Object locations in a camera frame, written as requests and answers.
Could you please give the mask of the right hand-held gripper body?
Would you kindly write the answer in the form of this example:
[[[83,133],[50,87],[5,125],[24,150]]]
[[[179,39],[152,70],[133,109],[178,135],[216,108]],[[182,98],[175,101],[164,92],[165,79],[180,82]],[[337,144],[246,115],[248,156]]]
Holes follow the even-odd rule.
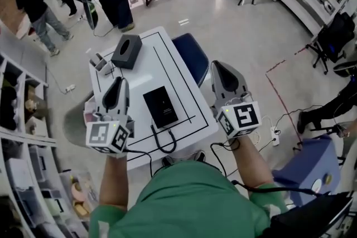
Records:
[[[262,125],[258,102],[253,100],[250,91],[240,96],[214,94],[215,102],[211,110],[228,139],[248,135]]]

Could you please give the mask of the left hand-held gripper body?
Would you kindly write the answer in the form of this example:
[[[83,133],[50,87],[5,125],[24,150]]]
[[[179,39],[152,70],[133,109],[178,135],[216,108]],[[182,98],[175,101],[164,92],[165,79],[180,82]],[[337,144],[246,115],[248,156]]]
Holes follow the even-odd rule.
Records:
[[[119,114],[93,112],[93,120],[86,123],[85,145],[103,154],[126,154],[127,140],[133,135],[134,121],[128,108]]]

